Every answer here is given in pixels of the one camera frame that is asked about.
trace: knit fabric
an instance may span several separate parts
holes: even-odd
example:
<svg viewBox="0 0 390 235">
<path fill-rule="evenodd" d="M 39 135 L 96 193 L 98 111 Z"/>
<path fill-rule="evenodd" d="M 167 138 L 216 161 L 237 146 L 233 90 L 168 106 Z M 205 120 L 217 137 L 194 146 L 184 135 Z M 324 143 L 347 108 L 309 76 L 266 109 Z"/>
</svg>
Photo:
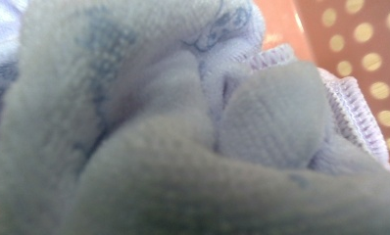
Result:
<svg viewBox="0 0 390 235">
<path fill-rule="evenodd" d="M 261 52 L 252 1 L 32 0 L 23 26 L 0 235 L 390 234 L 390 172 L 314 65 Z"/>
</svg>

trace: blanket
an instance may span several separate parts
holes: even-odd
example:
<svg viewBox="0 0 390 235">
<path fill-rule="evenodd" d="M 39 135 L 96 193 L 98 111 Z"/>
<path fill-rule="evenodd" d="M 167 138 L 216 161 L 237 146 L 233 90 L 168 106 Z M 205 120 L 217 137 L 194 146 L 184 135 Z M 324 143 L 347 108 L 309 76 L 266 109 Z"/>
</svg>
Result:
<svg viewBox="0 0 390 235">
<path fill-rule="evenodd" d="M 250 0 L 32 0 L 0 235 L 390 234 L 382 136 L 330 89 L 354 83 L 264 32 Z"/>
</svg>

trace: orange polka dot fabric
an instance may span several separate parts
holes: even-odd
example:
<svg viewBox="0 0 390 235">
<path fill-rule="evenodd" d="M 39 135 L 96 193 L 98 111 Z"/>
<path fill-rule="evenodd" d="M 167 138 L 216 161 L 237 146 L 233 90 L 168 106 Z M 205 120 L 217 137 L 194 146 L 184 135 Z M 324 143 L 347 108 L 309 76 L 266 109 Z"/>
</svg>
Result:
<svg viewBox="0 0 390 235">
<path fill-rule="evenodd" d="M 319 67 L 354 76 L 390 151 L 390 0 L 296 0 Z"/>
</svg>

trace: polka dot pattern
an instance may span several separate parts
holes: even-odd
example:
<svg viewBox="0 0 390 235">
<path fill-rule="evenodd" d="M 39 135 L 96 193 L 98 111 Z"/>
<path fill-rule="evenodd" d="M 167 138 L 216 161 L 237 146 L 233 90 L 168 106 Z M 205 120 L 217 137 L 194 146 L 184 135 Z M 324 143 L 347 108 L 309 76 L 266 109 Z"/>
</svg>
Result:
<svg viewBox="0 0 390 235">
<path fill-rule="evenodd" d="M 354 76 L 390 151 L 390 0 L 296 0 L 319 67 Z"/>
</svg>

